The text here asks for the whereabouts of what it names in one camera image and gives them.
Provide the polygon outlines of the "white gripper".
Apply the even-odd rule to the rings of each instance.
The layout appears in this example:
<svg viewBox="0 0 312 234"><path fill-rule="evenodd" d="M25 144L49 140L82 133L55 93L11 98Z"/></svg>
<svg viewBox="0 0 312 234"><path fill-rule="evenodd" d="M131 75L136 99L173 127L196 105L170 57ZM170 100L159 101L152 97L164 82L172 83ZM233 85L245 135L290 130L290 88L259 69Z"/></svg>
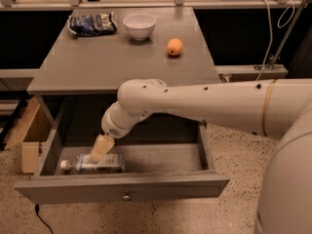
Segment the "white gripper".
<svg viewBox="0 0 312 234"><path fill-rule="evenodd" d="M148 112L141 112L138 116L128 113L118 101L114 102L104 113L101 119L101 128L105 135L98 135L90 153L90 161L98 163L114 146L114 138L127 135L139 122L150 116Z"/></svg>

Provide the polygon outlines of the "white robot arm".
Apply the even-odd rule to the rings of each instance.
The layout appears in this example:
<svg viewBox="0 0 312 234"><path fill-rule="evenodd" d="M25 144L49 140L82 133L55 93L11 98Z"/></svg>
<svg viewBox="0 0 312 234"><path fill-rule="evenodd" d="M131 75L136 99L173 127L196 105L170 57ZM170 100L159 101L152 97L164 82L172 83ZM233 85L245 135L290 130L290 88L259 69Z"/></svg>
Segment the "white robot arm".
<svg viewBox="0 0 312 234"><path fill-rule="evenodd" d="M99 161L154 113L206 122L279 141L264 173L255 234L312 234L312 81L280 79L169 87L123 83L104 113L91 152Z"/></svg>

